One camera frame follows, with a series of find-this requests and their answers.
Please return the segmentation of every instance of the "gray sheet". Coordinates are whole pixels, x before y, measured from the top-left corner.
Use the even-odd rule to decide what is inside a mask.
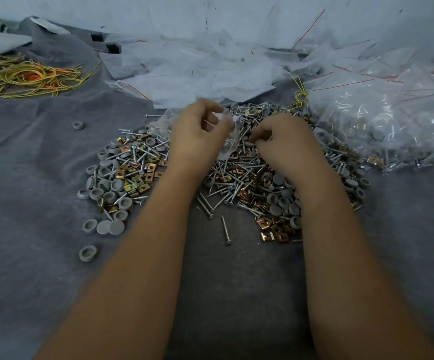
[[[26,53],[44,63],[90,70],[99,60],[76,36],[27,22],[21,32],[34,39]],[[154,111],[149,102],[109,90],[105,78],[102,70],[57,98],[0,99],[0,359],[30,359],[118,243],[82,232],[82,223],[98,215],[76,192],[117,128],[136,128]],[[287,103],[293,93],[292,83],[283,83],[258,100]],[[87,127],[75,131],[74,121]],[[434,340],[434,168],[373,172],[372,182],[358,215]],[[219,219],[190,210],[166,358],[313,358],[301,246],[263,244],[247,212],[223,207],[218,214],[226,217],[231,247],[224,246]],[[102,254],[83,264],[78,250],[89,243]]]

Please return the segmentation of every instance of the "person's left arm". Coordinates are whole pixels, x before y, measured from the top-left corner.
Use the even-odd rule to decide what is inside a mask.
[[[173,125],[167,171],[116,252],[34,360],[161,359],[177,302],[190,202],[232,127],[199,100]],[[205,121],[216,124],[212,127]]]

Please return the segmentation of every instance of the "white wall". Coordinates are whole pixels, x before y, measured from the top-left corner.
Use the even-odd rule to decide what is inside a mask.
[[[374,53],[415,47],[434,61],[434,0],[0,0],[8,20],[36,15],[141,36],[226,29],[236,41],[274,48],[292,47],[323,9],[320,27],[326,23],[340,43],[372,39]]]

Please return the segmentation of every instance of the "gray fabric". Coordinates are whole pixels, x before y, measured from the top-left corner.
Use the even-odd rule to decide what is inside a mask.
[[[98,62],[76,36],[52,35],[28,22],[21,32],[34,39],[23,50],[43,63],[82,63],[88,71]],[[59,97],[0,99],[0,359],[29,359],[117,245],[114,236],[83,233],[82,223],[99,215],[76,193],[85,168],[97,162],[117,128],[137,128],[155,111],[150,102],[109,90],[107,77],[101,70]],[[283,83],[258,100],[288,103],[294,90],[293,82]],[[76,131],[74,121],[87,127]],[[373,172],[371,179],[358,215],[434,340],[434,168]],[[223,207],[209,221],[192,206],[167,359],[314,357],[301,244],[262,243],[258,235],[248,212]],[[90,243],[102,254],[83,264],[78,251]]]

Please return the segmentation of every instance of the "yellow string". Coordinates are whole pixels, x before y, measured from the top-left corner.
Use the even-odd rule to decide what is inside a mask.
[[[300,77],[297,76],[298,82],[295,80],[294,76],[290,75],[292,79],[294,80],[295,84],[297,84],[298,90],[295,91],[294,97],[295,102],[291,104],[290,106],[287,106],[287,108],[301,108],[304,105],[305,98],[308,96],[307,92],[305,92],[304,84],[302,83],[302,80]]]
[[[73,68],[54,68],[44,66],[33,60],[25,60],[22,55],[7,57],[0,55],[0,97],[20,98],[70,91],[94,75],[97,64],[85,76],[82,65]],[[20,86],[21,90],[7,91],[11,86]]]

